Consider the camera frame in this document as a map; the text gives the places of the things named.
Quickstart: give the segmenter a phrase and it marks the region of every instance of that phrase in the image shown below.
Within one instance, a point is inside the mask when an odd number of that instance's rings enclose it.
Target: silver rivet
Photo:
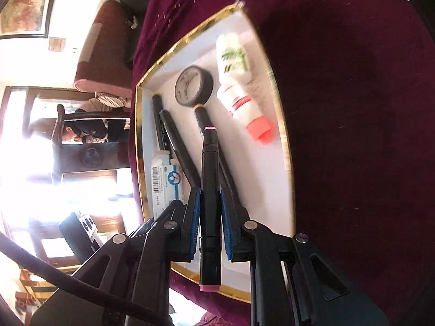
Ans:
[[[167,230],[172,230],[172,229],[175,229],[176,227],[177,227],[177,222],[176,221],[167,221],[167,222],[165,222],[164,223],[164,227],[167,229]]]
[[[258,227],[258,224],[257,224],[257,222],[254,222],[254,221],[246,221],[244,226],[246,229],[254,230],[255,228]]]
[[[113,242],[115,244],[122,244],[127,238],[125,237],[124,234],[117,234],[113,237]]]
[[[308,235],[304,234],[304,233],[298,233],[298,234],[296,234],[296,241],[298,243],[304,244],[308,241]]]

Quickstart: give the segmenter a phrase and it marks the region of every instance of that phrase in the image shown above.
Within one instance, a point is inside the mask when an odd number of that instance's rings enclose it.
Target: white bottle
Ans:
[[[221,34],[216,41],[219,82],[247,84],[252,79],[246,50],[236,33]]]
[[[272,141],[272,127],[269,121],[244,88],[238,83],[224,84],[216,96],[230,114],[246,127],[254,141],[267,144]]]

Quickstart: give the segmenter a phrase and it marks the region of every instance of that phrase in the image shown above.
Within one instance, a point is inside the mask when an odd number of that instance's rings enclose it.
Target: orange cap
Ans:
[[[260,141],[265,145],[273,140],[272,126],[264,116],[251,121],[246,129],[254,141]]]

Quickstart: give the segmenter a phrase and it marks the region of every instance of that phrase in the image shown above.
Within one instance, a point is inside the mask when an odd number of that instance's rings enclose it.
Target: framed painting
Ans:
[[[0,12],[0,39],[48,37],[54,0],[9,0]]]

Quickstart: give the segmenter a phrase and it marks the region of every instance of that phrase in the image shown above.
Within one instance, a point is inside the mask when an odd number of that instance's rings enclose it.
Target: purple tablecloth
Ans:
[[[234,1],[151,0],[133,83],[173,43]],[[282,98],[297,230],[396,320],[435,260],[435,47],[429,33],[404,0],[243,1]],[[172,277],[186,297],[247,325],[247,304],[199,294],[195,284]]]

